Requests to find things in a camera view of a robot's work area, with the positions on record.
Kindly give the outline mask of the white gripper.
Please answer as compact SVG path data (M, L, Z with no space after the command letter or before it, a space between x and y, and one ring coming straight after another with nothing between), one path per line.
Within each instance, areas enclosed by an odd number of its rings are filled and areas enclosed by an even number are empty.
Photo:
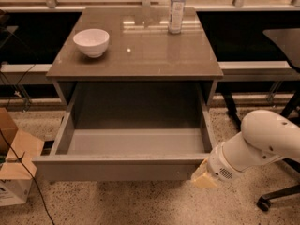
M197 188L216 188L218 184L214 178L230 182L240 177L243 174L238 167L240 148L237 142L224 142L216 146L209 158L204 159L191 175L191 183Z

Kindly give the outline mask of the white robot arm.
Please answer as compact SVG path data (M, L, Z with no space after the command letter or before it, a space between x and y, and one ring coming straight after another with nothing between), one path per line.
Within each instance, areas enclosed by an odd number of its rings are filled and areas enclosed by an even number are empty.
M284 158L300 158L300 127L275 112L256 110L244 117L240 132L213 148L191 182L197 188L216 188L250 167Z

